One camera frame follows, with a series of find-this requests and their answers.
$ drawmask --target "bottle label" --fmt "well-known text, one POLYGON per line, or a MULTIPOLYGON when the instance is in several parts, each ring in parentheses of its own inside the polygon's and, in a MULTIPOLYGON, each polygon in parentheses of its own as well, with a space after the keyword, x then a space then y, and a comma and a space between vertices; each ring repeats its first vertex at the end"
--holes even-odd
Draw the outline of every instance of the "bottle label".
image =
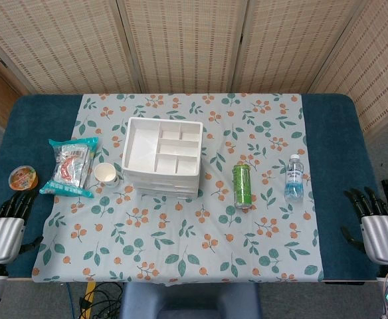
POLYGON ((287 171, 287 183, 302 183, 302 172, 297 169, 287 171))

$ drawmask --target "water bottle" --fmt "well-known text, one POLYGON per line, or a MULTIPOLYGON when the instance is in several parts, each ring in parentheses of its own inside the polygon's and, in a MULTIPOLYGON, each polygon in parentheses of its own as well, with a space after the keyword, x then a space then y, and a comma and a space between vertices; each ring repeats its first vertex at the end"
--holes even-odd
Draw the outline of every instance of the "water bottle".
POLYGON ((286 188, 284 197, 289 203, 303 201, 303 164, 300 163, 299 155, 290 156, 286 167, 286 188))

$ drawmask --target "floor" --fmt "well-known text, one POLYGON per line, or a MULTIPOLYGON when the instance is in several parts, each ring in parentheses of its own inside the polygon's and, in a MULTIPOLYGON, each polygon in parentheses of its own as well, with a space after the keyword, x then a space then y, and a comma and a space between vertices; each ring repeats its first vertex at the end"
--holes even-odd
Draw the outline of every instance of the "floor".
MULTIPOLYGON (((367 145, 376 179, 388 179, 388 130, 367 145)), ((70 283, 72 305, 79 315, 78 299, 86 284, 70 283)), ((260 299, 263 318, 378 318, 381 295, 377 284, 363 286, 324 283, 261 284, 260 299)), ((0 307, 5 318, 72 318, 65 284, 35 284, 31 281, 9 281, 0 307)))

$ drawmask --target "orange cherry pattern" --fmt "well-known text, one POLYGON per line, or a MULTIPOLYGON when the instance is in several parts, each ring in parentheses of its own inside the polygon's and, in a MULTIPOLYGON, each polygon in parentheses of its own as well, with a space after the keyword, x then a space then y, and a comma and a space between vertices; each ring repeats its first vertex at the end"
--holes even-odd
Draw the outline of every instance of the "orange cherry pattern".
POLYGON ((305 132, 297 94, 83 96, 71 136, 99 137, 85 183, 94 198, 54 197, 33 280, 166 285, 321 280, 305 132), (131 116, 203 123, 198 197, 143 195, 131 184, 122 169, 131 116), (283 196, 292 154, 305 167, 300 206, 283 196), (95 180, 92 170, 100 162, 116 168, 119 186, 95 180), (249 208, 234 206, 236 163, 250 168, 249 208))

